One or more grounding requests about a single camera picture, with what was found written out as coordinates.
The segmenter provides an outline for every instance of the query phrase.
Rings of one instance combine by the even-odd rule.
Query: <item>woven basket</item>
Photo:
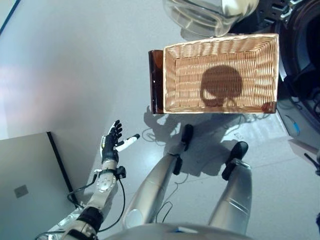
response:
[[[164,48],[165,113],[275,113],[279,39],[235,35]]]

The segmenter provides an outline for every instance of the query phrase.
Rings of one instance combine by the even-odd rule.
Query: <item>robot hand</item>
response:
[[[109,129],[107,135],[102,136],[101,145],[100,145],[100,155],[102,161],[104,159],[112,159],[115,161],[119,161],[118,152],[129,147],[133,144],[138,138],[140,138],[139,134],[135,134],[132,137],[129,137],[125,140],[119,141],[119,138],[122,136],[122,124],[120,120],[115,121]]]

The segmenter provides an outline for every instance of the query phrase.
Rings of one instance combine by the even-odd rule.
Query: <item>gray floor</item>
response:
[[[319,177],[310,164],[292,152],[288,143],[290,137],[277,114],[166,115],[158,121],[159,116],[146,116],[148,113],[144,120],[152,129],[146,128],[135,146],[120,153],[120,164],[127,169],[127,178],[123,180],[127,203],[164,151],[179,139],[179,126],[192,123],[194,139],[182,155],[182,173],[172,176],[166,195],[175,190],[175,182],[187,180],[170,197],[173,208],[165,222],[206,224],[226,186],[221,177],[221,165],[236,141],[246,141],[249,151],[244,160],[252,166],[253,177],[247,235],[257,240],[319,237],[315,224],[320,209]],[[103,226],[118,217],[122,204],[122,194],[118,191]],[[167,205],[159,213],[160,220],[168,209]],[[103,238],[120,230],[118,224],[100,236]]]
[[[99,167],[102,133],[120,119],[125,137],[142,135],[119,154],[128,202],[178,141],[181,126],[191,123],[194,140],[167,194],[188,178],[170,198],[166,222],[205,224],[226,185],[220,173],[228,150],[247,141],[245,160],[253,167],[248,236],[318,239],[319,177],[293,154],[276,114],[150,114],[148,51],[181,41],[160,0],[21,1],[0,37],[0,139],[52,131],[78,188]],[[103,226],[118,217],[122,204],[118,191]],[[120,229],[117,224],[100,236]]]

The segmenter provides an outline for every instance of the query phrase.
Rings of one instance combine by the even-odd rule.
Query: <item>clear plastic container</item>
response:
[[[163,0],[166,13],[182,28],[181,35],[189,32],[198,35],[198,39],[225,35],[235,23],[253,13],[258,3],[259,0]]]

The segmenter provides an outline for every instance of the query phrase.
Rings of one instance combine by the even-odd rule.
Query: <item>electrical outlet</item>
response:
[[[15,193],[16,198],[18,199],[18,198],[20,198],[20,197],[22,197],[24,195],[27,195],[29,192],[28,192],[27,186],[26,185],[22,185],[22,186],[16,188],[14,190],[14,193]]]

